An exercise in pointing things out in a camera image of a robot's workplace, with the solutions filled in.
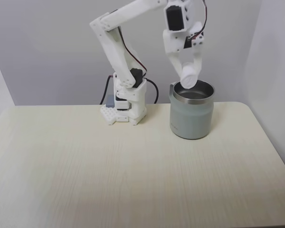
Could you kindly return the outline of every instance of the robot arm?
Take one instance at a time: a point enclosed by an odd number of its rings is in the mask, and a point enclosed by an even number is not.
[[[124,44],[119,26],[166,4],[167,0],[136,0],[91,22],[90,26],[97,34],[108,60],[120,78],[121,86],[132,88],[136,84],[130,69],[141,69],[143,75],[146,74],[146,69],[136,61],[139,60],[136,52]]]
[[[191,0],[135,0],[130,4],[106,13],[90,23],[114,73],[114,107],[118,122],[138,124],[146,115],[147,69],[137,53],[125,43],[120,25],[150,10],[164,8],[167,29],[163,39],[166,54],[185,88],[195,86],[201,71],[201,47],[203,29],[201,23],[193,25]],[[193,49],[192,63],[182,64],[179,53],[185,48]]]

